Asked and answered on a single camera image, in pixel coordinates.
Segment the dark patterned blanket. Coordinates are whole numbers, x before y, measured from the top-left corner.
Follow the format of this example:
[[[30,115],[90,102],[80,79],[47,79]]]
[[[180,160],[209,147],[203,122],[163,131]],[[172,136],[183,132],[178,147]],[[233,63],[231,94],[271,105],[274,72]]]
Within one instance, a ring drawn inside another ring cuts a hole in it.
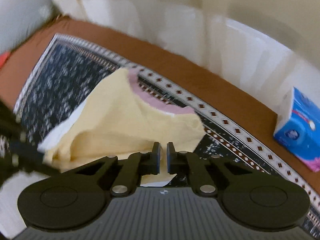
[[[149,68],[83,39],[54,35],[29,75],[14,107],[28,129],[28,141],[38,144],[54,126],[71,115],[100,80],[121,67],[138,70],[140,88],[156,101],[195,110],[206,131],[196,148],[199,156],[230,157],[302,187],[311,200],[302,232],[319,239],[319,195],[285,161],[194,94]]]

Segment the blue white tissue pack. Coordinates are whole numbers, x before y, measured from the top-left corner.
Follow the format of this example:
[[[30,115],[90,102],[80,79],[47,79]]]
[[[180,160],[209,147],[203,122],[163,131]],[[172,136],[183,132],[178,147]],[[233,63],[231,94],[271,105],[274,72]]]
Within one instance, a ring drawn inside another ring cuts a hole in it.
[[[296,87],[279,105],[273,137],[311,171],[319,171],[319,107]]]

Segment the yellow white pink-trimmed garment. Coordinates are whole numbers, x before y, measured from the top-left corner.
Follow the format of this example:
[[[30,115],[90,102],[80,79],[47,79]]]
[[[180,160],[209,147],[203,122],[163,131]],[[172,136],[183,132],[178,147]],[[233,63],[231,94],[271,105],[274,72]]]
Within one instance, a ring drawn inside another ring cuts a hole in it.
[[[159,101],[138,85],[138,72],[121,68],[102,79],[87,98],[40,142],[45,162],[62,172],[105,156],[120,160],[161,145],[160,172],[142,177],[144,186],[163,186],[167,143],[192,152],[204,137],[204,127],[191,107]]]

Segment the cream white curtain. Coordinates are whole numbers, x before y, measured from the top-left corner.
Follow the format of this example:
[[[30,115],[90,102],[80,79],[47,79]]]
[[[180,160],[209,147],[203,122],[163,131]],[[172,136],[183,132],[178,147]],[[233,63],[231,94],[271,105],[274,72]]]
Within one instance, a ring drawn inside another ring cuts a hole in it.
[[[65,15],[148,41],[277,111],[319,103],[319,0],[52,0]]]

